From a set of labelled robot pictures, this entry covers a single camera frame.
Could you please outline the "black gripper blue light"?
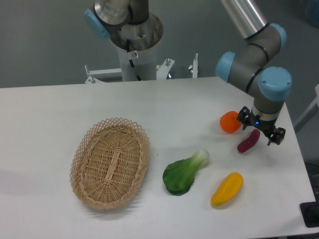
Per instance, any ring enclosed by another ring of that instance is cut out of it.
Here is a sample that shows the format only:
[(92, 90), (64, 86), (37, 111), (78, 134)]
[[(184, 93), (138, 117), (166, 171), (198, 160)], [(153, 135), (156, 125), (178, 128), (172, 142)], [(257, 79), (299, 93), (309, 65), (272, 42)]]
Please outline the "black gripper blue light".
[(250, 111), (244, 106), (238, 113), (237, 120), (242, 124), (242, 130), (245, 130), (248, 126), (253, 126), (262, 131), (268, 138), (268, 146), (271, 143), (280, 145), (285, 138), (286, 130), (275, 126), (279, 113), (267, 114), (262, 111)]

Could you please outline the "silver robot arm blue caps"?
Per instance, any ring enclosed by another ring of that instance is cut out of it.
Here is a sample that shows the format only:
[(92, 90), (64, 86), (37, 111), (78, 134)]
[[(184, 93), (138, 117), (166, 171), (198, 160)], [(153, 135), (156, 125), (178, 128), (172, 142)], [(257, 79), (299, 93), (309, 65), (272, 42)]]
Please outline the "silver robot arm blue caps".
[[(267, 63), (284, 47), (285, 30), (270, 24), (253, 0), (225, 0), (223, 6), (246, 42), (239, 53), (224, 53), (215, 68), (216, 75), (252, 96), (251, 109), (243, 107), (238, 121), (243, 127), (259, 129), (269, 143), (280, 144), (285, 129), (275, 123), (291, 91), (290, 73)], [(118, 49), (124, 81), (165, 80), (173, 65), (167, 59), (158, 67), (155, 47), (163, 35), (161, 21), (149, 11), (146, 0), (97, 0), (85, 10), (91, 30), (110, 39)]]

